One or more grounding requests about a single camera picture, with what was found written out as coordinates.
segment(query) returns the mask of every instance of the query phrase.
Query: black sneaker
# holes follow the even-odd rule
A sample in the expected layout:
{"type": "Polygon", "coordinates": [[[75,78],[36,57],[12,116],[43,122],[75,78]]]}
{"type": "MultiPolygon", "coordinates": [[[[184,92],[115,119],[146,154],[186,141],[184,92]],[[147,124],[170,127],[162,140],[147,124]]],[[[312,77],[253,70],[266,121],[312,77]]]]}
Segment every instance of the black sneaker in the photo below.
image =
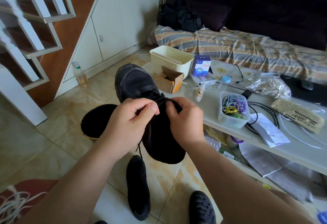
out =
{"type": "Polygon", "coordinates": [[[144,147],[155,160],[167,164],[181,162],[185,157],[185,151],[174,139],[166,113],[167,101],[172,101],[177,112],[181,112],[182,108],[178,103],[166,98],[164,94],[160,94],[151,75],[134,64],[126,64],[118,69],[115,77],[115,89],[121,103],[126,98],[148,98],[157,103],[160,114],[153,116],[145,127],[142,137],[144,147]]]}
{"type": "Polygon", "coordinates": [[[202,191],[194,191],[188,209],[190,224],[216,224],[215,210],[209,197],[202,191]]]}
{"type": "Polygon", "coordinates": [[[150,213],[150,192],[146,182],[146,169],[142,158],[133,156],[126,169],[127,198],[136,219],[142,221],[150,213]]]}

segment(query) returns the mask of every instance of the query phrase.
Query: cardboard box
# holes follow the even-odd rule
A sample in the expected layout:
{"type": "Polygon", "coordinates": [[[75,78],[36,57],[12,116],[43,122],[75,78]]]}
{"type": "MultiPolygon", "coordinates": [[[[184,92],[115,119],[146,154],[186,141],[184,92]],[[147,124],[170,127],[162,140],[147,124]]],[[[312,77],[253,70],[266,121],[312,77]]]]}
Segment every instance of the cardboard box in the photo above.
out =
{"type": "Polygon", "coordinates": [[[210,56],[195,55],[192,65],[192,74],[195,77],[206,76],[208,74],[211,64],[210,56]]]}
{"type": "Polygon", "coordinates": [[[161,73],[152,74],[158,89],[168,93],[177,92],[182,86],[184,73],[175,72],[165,66],[162,66],[161,69],[161,73]]]}

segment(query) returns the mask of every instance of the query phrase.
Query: blue box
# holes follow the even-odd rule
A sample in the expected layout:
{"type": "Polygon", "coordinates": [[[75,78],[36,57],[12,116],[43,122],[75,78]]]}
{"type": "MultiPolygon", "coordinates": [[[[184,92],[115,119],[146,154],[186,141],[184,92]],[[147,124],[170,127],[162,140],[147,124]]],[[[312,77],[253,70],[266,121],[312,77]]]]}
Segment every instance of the blue box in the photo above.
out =
{"type": "Polygon", "coordinates": [[[192,74],[195,77],[206,76],[208,74],[211,64],[210,56],[208,55],[195,55],[192,65],[192,74]]]}

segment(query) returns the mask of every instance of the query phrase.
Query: striped fabric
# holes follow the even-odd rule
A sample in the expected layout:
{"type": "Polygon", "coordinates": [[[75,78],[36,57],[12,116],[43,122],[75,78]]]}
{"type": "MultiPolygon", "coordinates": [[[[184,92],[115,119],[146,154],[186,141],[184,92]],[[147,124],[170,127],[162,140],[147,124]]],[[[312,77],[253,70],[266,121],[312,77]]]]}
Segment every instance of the striped fabric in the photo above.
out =
{"type": "Polygon", "coordinates": [[[220,32],[201,29],[191,33],[158,26],[155,35],[159,46],[178,47],[188,53],[209,55],[211,59],[262,72],[275,72],[327,84],[325,51],[228,29],[220,32]]]}

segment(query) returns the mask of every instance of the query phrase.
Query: open cardboard box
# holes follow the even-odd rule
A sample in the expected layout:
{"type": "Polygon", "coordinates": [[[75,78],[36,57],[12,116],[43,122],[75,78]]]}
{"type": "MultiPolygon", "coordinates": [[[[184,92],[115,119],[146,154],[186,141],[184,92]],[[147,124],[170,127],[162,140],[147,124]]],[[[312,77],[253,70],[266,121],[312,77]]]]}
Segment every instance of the open cardboard box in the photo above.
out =
{"type": "Polygon", "coordinates": [[[152,74],[158,89],[168,93],[177,92],[182,86],[184,73],[175,72],[165,66],[161,66],[161,69],[161,73],[152,74]]]}

